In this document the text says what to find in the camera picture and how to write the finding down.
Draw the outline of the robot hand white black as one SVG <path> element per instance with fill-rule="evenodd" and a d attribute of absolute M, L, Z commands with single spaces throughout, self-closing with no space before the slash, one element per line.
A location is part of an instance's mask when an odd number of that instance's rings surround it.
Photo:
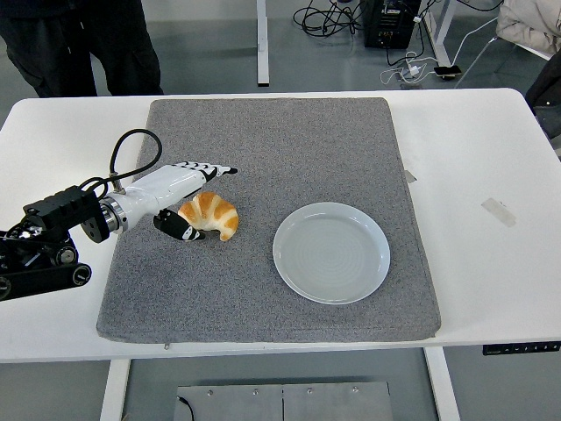
<path fill-rule="evenodd" d="M 172 238 L 193 241 L 202 239 L 206 231 L 218 231 L 226 241 L 238 229 L 237 210 L 218 194 L 201 188 L 216 177 L 236 172 L 208 163 L 166 165 L 123 193 L 111 192 L 103 199 L 108 227 L 112 232 L 125 232 L 143 216 L 152 215 L 156 228 Z"/>

